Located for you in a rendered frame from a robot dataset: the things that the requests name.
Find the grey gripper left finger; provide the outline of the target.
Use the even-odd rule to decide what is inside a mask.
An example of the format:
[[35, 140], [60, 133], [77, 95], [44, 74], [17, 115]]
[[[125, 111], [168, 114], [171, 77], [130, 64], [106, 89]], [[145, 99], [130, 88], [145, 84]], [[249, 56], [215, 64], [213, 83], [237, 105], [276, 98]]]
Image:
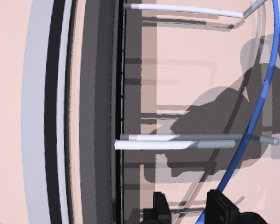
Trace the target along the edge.
[[171, 211], [164, 193], [153, 192], [153, 208], [143, 208], [143, 220], [139, 224], [172, 224]]

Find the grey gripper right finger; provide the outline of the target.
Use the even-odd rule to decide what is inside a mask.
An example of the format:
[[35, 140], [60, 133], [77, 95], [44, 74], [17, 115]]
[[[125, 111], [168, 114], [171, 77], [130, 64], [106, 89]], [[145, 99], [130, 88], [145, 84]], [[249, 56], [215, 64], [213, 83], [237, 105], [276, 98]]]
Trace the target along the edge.
[[[239, 218], [238, 218], [239, 217]], [[207, 192], [204, 224], [268, 224], [258, 213], [239, 211], [219, 189]]]

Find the blue cable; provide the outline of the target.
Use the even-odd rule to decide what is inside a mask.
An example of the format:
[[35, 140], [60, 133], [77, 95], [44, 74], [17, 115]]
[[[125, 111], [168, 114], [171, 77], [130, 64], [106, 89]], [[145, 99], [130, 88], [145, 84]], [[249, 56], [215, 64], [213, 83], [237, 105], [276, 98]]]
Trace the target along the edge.
[[[273, 44], [272, 44], [272, 51], [271, 51], [271, 56], [270, 56], [270, 61], [266, 73], [266, 77], [264, 80], [264, 84], [260, 93], [260, 96], [258, 98], [256, 107], [254, 109], [254, 112], [252, 114], [252, 117], [250, 119], [250, 122], [247, 126], [247, 129], [242, 137], [242, 140], [223, 176], [221, 179], [218, 189], [220, 191], [224, 191], [225, 187], [227, 186], [232, 174], [234, 173], [244, 151], [245, 148], [250, 140], [250, 137], [254, 131], [254, 128], [256, 126], [256, 123], [258, 121], [258, 118], [260, 116], [260, 113], [262, 111], [265, 99], [267, 97], [267, 93], [271, 84], [275, 64], [276, 64], [276, 59], [277, 59], [277, 53], [278, 53], [278, 45], [279, 45], [279, 34], [280, 34], [280, 17], [279, 17], [279, 7], [278, 7], [278, 1], [277, 0], [272, 0], [273, 2], [273, 10], [274, 10], [274, 35], [273, 35]], [[217, 189], [216, 188], [216, 189]], [[206, 209], [206, 207], [205, 207]], [[205, 218], [205, 209], [199, 216], [198, 220], [196, 221], [195, 224], [204, 224], [204, 218]]]

